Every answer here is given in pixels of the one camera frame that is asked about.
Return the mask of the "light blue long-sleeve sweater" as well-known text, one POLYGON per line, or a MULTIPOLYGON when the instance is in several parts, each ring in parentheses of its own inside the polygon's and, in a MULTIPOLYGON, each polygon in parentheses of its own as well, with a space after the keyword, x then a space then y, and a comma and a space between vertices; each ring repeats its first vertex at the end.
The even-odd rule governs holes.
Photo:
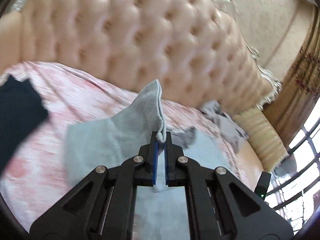
MULTIPOLYGON (((65 167, 71 186, 99 165, 121 165, 150 142, 151 133, 161 139, 166 132, 158 81, 145 86, 133 102, 111 118, 72 125, 66 135, 65 167)), ((201 166, 228 167, 216 139, 195 127, 171 129, 172 142, 201 166)), ((139 239, 189 239, 185 191, 165 184, 164 163, 154 187, 139 187, 136 200, 136 232, 139 239)))

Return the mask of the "striped green gold pillow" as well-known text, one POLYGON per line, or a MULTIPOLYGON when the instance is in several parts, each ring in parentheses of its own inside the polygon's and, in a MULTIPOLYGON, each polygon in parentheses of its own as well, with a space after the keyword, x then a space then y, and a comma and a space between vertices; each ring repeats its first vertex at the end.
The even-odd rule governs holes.
POLYGON ((266 172, 273 171, 289 156, 276 130, 257 107, 232 116, 248 135, 248 142, 258 156, 266 172))

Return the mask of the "window with dark frame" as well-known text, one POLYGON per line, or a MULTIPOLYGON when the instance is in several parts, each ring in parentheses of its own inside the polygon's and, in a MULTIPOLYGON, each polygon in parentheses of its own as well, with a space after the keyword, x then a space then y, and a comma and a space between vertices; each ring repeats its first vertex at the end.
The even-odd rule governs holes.
POLYGON ((319 102, 287 150, 289 157, 272 172, 265 200, 297 233, 319 206, 319 102))

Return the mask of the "grey crumpled garment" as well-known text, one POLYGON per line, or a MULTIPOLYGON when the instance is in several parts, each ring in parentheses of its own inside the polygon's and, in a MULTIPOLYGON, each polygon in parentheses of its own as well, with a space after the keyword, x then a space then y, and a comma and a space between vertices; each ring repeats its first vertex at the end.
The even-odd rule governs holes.
POLYGON ((203 115, 219 128, 222 137, 238 153, 244 142, 247 141, 247 133, 236 124, 231 117, 222 110, 217 101, 208 101, 199 107, 203 115))

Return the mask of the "gold patterned curtain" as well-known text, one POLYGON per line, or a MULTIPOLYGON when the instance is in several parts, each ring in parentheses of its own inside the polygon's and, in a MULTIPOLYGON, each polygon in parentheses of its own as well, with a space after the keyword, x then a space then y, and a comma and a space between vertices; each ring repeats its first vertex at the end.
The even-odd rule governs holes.
POLYGON ((281 140, 288 145, 298 133, 319 99, 319 8, 314 6, 312 22, 304 43, 284 77, 276 101, 263 113, 281 140))

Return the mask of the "dark navy garment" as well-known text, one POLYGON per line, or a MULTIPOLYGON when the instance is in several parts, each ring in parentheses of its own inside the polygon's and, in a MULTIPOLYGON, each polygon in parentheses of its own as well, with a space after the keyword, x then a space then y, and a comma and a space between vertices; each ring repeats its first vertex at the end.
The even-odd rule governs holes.
POLYGON ((1 86, 1 171, 18 146, 48 118, 39 93, 29 79, 9 75, 1 86))

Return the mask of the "peach tufted leather headboard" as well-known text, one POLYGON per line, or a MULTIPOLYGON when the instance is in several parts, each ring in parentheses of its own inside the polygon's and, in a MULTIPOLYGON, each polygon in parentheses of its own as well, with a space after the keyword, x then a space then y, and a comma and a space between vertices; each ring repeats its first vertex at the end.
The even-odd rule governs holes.
POLYGON ((58 62, 134 92, 158 79, 166 99, 215 100, 247 132, 281 89, 214 0, 27 0, 1 12, 1 70, 22 61, 58 62))

